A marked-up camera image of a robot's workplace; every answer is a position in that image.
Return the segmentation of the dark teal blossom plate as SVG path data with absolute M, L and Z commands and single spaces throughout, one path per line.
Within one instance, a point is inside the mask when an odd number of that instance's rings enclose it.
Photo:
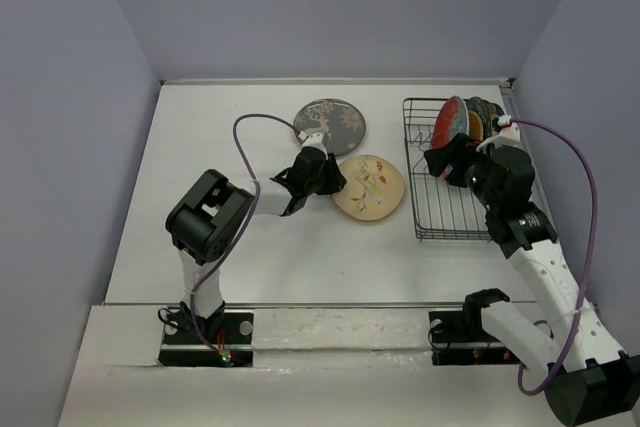
M 492 135 L 493 124 L 491 118 L 490 103 L 480 97 L 471 97 L 466 101 L 469 113 L 475 113 L 482 125 L 482 137 L 484 140 Z

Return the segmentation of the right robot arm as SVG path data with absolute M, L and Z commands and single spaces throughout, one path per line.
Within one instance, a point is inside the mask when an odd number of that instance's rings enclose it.
M 565 426 L 632 410 L 639 399 L 639 358 L 606 330 L 566 265 L 556 230 L 531 199 L 530 156 L 516 146 L 483 151 L 458 134 L 424 158 L 431 176 L 479 200 L 491 239 L 527 284 L 550 331 L 541 331 L 497 288 L 467 295 L 456 327 L 473 339 L 498 340 L 525 370 L 544 375 L 541 391 Z

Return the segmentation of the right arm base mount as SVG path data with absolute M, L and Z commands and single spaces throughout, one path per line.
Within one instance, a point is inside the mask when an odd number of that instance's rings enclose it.
M 510 298 L 497 288 L 468 294 L 457 310 L 429 313 L 427 340 L 434 366 L 516 365 L 519 359 L 481 327 L 482 308 Z

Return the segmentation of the red and teal floral plate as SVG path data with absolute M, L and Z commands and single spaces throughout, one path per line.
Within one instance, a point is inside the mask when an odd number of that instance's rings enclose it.
M 431 137 L 431 147 L 442 148 L 458 134 L 469 134 L 469 114 L 464 100 L 459 96 L 453 96 L 439 111 Z

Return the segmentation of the orange woven basket plate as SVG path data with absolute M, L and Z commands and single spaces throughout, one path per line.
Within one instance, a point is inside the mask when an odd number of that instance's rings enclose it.
M 482 119 L 474 111 L 470 111 L 468 113 L 468 118 L 469 136 L 476 141 L 482 141 L 484 139 L 484 125 Z

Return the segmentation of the beige bird branch plate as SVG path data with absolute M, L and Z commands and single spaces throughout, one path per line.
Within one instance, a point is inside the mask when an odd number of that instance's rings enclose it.
M 377 222 L 392 214 L 403 201 L 406 186 L 399 170 L 375 155 L 354 155 L 339 165 L 344 188 L 331 196 L 349 217 Z

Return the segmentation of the white plate teal lettered rim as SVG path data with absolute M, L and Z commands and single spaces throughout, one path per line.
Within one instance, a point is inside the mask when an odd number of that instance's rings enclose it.
M 492 106 L 492 117 L 493 118 L 500 118 L 500 117 L 505 115 L 505 111 L 500 105 L 498 105 L 496 103 L 492 103 L 491 106 Z

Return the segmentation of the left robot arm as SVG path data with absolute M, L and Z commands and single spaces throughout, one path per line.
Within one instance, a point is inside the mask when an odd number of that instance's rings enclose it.
M 213 341 L 223 329 L 220 267 L 252 217 L 291 216 L 309 197 L 339 193 L 345 185 L 335 155 L 315 147 L 302 148 L 293 165 L 274 177 L 245 186 L 231 183 L 217 170 L 205 171 L 165 222 L 184 281 L 179 313 L 165 321 L 198 341 Z

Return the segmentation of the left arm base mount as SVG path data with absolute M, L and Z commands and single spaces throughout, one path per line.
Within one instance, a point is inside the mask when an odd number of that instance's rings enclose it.
M 177 307 L 158 310 L 163 330 L 157 362 L 164 367 L 249 368 L 253 366 L 254 313 L 224 312 L 203 322 L 198 334 L 190 315 Z

